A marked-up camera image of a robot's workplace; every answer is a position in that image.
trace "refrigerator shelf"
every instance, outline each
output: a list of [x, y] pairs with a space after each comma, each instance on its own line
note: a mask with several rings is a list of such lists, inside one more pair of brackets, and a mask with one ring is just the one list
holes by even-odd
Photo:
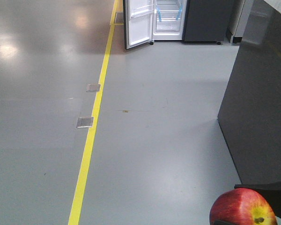
[[131, 18], [137, 18], [144, 15], [152, 14], [154, 12], [154, 4], [153, 5], [146, 5], [139, 8], [134, 8], [131, 11]]

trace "black surface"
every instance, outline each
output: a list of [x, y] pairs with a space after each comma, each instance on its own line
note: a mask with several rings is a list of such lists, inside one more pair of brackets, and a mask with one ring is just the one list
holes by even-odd
[[281, 14], [255, 0], [218, 114], [244, 184], [281, 181]]
[[127, 18], [126, 18], [126, 15], [127, 15], [127, 11], [126, 11], [126, 0], [123, 0], [123, 18], [124, 18], [124, 46], [125, 46], [125, 49], [127, 50], [128, 49], [128, 46], [127, 46]]
[[183, 41], [223, 41], [233, 2], [233, 0], [188, 0]]
[[236, 225], [236, 224], [231, 224], [231, 223], [228, 223], [228, 222], [225, 222], [225, 221], [216, 220], [214, 222], [214, 225]]
[[249, 188], [260, 193], [270, 204], [276, 216], [281, 218], [281, 182], [260, 185], [235, 185], [235, 188]]

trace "metal floor plate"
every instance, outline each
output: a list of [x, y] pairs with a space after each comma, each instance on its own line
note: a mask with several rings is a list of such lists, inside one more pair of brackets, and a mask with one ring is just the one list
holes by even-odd
[[94, 117], [79, 117], [76, 128], [91, 128], [93, 126]]
[[116, 19], [114, 20], [115, 24], [123, 24], [124, 23], [124, 13], [116, 12]]

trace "dark gray counter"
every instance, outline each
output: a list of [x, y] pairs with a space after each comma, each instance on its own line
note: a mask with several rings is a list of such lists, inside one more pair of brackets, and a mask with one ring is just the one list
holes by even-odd
[[242, 183], [281, 180], [281, 14], [256, 0], [218, 114]]

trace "open refrigerator door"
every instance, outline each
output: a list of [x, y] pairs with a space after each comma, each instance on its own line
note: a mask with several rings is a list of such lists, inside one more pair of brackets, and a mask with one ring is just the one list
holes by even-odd
[[125, 49], [153, 41], [155, 0], [123, 0]]

